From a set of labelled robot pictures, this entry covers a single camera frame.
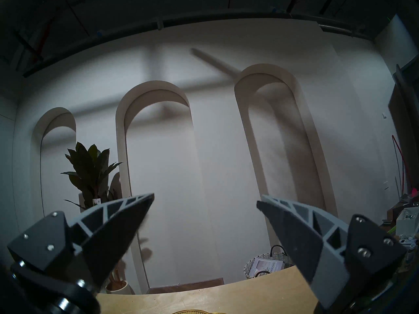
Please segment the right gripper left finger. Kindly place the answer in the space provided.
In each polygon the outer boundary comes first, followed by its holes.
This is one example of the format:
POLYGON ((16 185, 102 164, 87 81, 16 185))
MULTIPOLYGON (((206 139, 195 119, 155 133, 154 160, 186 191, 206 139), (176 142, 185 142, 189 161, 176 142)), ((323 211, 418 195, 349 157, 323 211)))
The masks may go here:
POLYGON ((84 280, 99 290, 127 252, 154 194, 96 205, 66 219, 55 211, 8 244, 17 264, 54 279, 84 280))

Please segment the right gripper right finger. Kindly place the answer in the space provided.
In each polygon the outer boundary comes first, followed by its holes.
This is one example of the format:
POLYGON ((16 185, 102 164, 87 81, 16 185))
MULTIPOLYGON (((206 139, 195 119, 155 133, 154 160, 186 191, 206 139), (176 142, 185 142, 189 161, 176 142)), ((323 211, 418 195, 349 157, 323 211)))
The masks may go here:
POLYGON ((319 310, 349 310, 379 294, 407 253, 362 214, 347 224, 320 208, 269 195, 257 208, 316 296, 319 310))

